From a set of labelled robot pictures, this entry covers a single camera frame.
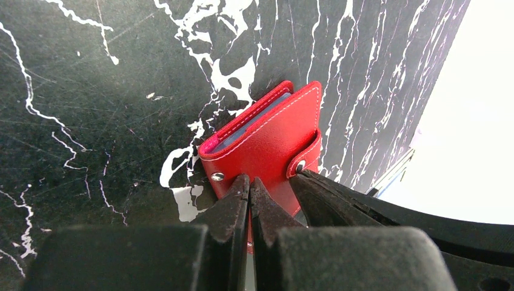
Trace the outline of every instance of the red leather wallet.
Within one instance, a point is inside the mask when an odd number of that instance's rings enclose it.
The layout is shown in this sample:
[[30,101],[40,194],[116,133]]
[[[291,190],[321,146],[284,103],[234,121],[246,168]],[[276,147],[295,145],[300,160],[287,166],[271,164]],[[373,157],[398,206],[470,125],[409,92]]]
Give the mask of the red leather wallet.
[[[286,93],[291,96],[274,104]],[[298,165],[318,171],[321,94],[317,81],[296,93],[293,83],[284,81],[200,145],[198,154],[218,198],[227,193],[239,174],[245,173],[251,181],[258,176],[272,199],[289,214],[300,210],[287,179],[296,174]],[[271,110],[268,108],[256,120],[270,104],[274,104]],[[240,136],[219,149],[236,132]]]

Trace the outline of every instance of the red leather pouch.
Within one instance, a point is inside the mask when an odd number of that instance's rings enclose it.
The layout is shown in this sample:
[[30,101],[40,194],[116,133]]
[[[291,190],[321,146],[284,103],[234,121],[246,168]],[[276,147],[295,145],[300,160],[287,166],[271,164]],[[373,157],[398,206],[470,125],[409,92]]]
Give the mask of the red leather pouch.
[[[291,96],[276,104],[286,93]],[[300,210],[287,179],[296,174],[298,164],[318,171],[321,94],[317,81],[296,93],[293,84],[284,81],[200,145],[199,157],[218,198],[245,173],[251,181],[260,177],[272,199],[289,214]],[[236,132],[238,137],[219,149]]]

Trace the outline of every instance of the card holder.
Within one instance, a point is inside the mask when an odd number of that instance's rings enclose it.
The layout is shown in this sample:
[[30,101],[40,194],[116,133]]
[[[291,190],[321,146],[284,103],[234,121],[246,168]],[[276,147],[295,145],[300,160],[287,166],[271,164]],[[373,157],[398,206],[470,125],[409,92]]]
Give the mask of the card holder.
[[[291,95],[269,108],[287,93]],[[317,81],[295,93],[293,84],[284,81],[199,146],[199,157],[218,198],[245,173],[251,181],[260,177],[272,199],[289,214],[300,210],[288,179],[297,167],[318,171],[321,94]],[[234,140],[224,143],[235,133]]]

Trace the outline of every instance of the red wallet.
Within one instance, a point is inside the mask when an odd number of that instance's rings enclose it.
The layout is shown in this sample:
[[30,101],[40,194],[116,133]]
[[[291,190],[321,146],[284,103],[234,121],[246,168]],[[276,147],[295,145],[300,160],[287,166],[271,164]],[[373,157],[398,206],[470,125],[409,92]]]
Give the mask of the red wallet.
[[296,93],[293,83],[284,81],[200,145],[198,154],[218,198],[245,173],[251,181],[258,176],[289,214],[300,210],[287,179],[297,170],[318,171],[321,94],[317,81]]

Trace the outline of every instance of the black marble surface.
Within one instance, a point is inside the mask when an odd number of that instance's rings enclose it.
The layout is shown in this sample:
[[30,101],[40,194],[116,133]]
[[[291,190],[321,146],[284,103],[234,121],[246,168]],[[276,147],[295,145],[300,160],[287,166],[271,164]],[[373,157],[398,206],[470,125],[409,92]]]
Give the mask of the black marble surface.
[[282,80],[324,86],[320,171],[365,192],[405,152],[468,0],[8,0],[0,285],[72,224],[191,220],[196,146]]

